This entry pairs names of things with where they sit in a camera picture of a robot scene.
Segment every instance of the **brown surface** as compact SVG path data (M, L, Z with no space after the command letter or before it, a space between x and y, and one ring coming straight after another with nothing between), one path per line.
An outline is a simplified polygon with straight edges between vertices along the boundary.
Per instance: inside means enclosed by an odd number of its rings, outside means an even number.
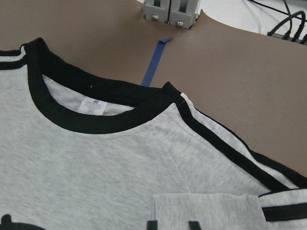
M0 50L42 37L96 76L142 82L159 39L173 36L152 82L170 81L249 147L307 176L307 47L219 23L191 30L144 20L136 0L15 0L0 7Z

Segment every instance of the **shirt fabric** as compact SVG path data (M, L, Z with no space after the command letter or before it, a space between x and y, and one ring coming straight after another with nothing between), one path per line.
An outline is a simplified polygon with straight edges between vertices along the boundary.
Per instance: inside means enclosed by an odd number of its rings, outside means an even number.
M101 78L37 38L0 51L0 108L0 230L307 229L307 178L170 82Z

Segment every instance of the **black trim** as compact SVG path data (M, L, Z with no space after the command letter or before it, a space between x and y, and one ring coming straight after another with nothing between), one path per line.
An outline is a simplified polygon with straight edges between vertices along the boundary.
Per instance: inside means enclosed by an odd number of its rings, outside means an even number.
M201 226L198 221L189 221L189 228L189 230L201 230Z
M286 221L307 218L307 203L263 207L266 221Z
M252 151L248 145L232 130L230 130L229 128L225 127L224 125L222 125L221 123L217 122L216 120L214 120L213 118L209 117L208 115L204 114L203 112L199 111L198 109L196 109L198 112L200 112L201 114L203 114L204 116L210 118L212 121L218 123L219 125L221 125L223 128L225 128L227 131L229 131L230 133L232 133L239 141L241 141L245 147L248 149L248 151L250 152L250 154L252 155L252 157L258 161L261 164L264 164L272 169L275 169L276 171L279 171L280 173L282 173L286 178L288 178L293 184L295 184L297 187L299 188L306 188L307 187L307 177L302 176L301 174L299 174L298 172L288 168L287 166L278 163L262 154L256 153L254 151Z
M27 58L26 56L23 56L22 59L17 60L17 61L0 62L0 70L19 69L26 64L27 64Z
M52 53L40 37L25 44L24 49L28 59L28 84L32 100L46 118L67 130L89 134L128 130L152 120L181 94L169 82L160 89L87 73ZM111 116L80 114L55 101L42 74L88 97L135 108Z
M268 193L264 193L259 195L258 197L262 197L262 196L266 196L266 195L271 195L271 194L275 194L275 193L281 193L281 192L288 192L288 191L293 191L293 190L302 190L302 189L307 189L307 188L292 188L292 189L288 189L288 190L282 190L282 191L271 191Z
M157 220L149 220L147 221L147 230L158 230L158 221Z
M0 56L19 56L21 55L21 50L0 50Z
M225 143L215 133L213 133L206 126L198 122L191 114L187 102L184 100L181 103L176 103L177 108L184 122L193 129L196 133L201 135L204 139L210 142L217 150L224 154L233 163L244 169L250 175L255 177L261 183L263 183L270 190L288 190L289 188L283 183L276 180L273 176L260 169L247 157L236 151L234 148Z

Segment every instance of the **blue tape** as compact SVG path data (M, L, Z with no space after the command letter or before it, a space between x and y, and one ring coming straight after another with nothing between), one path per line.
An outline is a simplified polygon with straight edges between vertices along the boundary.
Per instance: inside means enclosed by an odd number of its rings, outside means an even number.
M165 39L158 41L158 44L157 44L155 51L153 53L152 60L150 61L148 69L147 69L145 76L143 78L142 86L149 87L150 84L152 83L152 80L154 78L154 73L155 73L155 71L156 71L156 69L159 65L161 56L162 56L164 48L165 48L165 45L166 45L167 42L171 41L172 39L173 39L172 37L168 37L168 38L165 38Z

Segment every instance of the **black cable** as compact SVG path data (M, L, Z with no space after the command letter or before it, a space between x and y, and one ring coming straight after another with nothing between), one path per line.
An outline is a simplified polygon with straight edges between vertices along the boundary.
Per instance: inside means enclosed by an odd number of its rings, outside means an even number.
M300 41L300 44L307 45L307 34L303 37L302 41Z
M251 2L253 2L253 3L255 3L255 4L258 4L258 5L263 6L263 7L269 8L269 9L271 9L271 10L277 11L277 12L279 12L279 13L283 13L283 14L285 14L285 15L288 15L288 13L286 13L286 12L280 11L280 10L278 10L278 9L275 9L275 8L271 7L271 6L263 5L263 4L259 3L259 2L254 1L254 0L248 0L248 1L251 1Z
M285 18L280 23L278 23L277 26L275 26L270 32L267 33L267 35L268 36L272 36L283 24L285 24L287 21L289 21L290 19L292 19L292 18L294 18L294 17L296 17L298 15L302 15L302 22L299 25L296 34L291 39L291 42L296 42L298 40L300 34L302 33L304 25L305 25L306 16L305 16L305 12L304 11L298 11L298 12L295 12L294 14L291 14L291 16Z
M288 7L288 4L287 4L286 0L283 0L283 2L284 2L284 5L285 5L285 7L286 7L286 9L287 9L288 15L291 16L291 12L290 12L290 9L289 9L289 7ZM291 31L292 31L292 18L290 19L290 28L289 28L289 30L283 35L282 39L283 39L283 40L288 40L289 37L290 37Z

